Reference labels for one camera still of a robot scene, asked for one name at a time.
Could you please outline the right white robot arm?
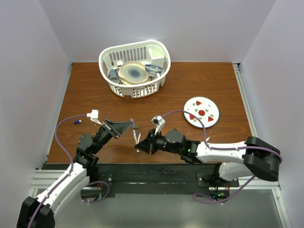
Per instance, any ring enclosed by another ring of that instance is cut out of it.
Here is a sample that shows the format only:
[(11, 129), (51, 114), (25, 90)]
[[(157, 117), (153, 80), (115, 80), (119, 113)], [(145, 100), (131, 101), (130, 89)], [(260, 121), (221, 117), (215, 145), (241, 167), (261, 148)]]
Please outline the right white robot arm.
[(176, 129), (170, 130), (165, 136), (152, 129), (135, 148), (147, 154), (155, 154), (158, 150), (174, 153), (189, 164), (219, 162), (209, 178), (218, 187), (245, 176), (278, 181), (279, 165), (282, 162), (277, 148), (254, 136), (231, 144), (205, 144), (187, 139)]

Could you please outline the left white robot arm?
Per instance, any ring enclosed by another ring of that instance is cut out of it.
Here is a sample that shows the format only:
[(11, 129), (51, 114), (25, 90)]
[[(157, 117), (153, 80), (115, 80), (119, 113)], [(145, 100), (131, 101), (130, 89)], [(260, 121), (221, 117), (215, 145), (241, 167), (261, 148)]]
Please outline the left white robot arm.
[(111, 122), (107, 119), (99, 123), (95, 135), (83, 134), (78, 141), (76, 155), (67, 170), (46, 190), (36, 197), (28, 196), (22, 203), (18, 228), (53, 228), (56, 217), (63, 207), (86, 186), (98, 183), (95, 156), (112, 138), (118, 139), (132, 122)]

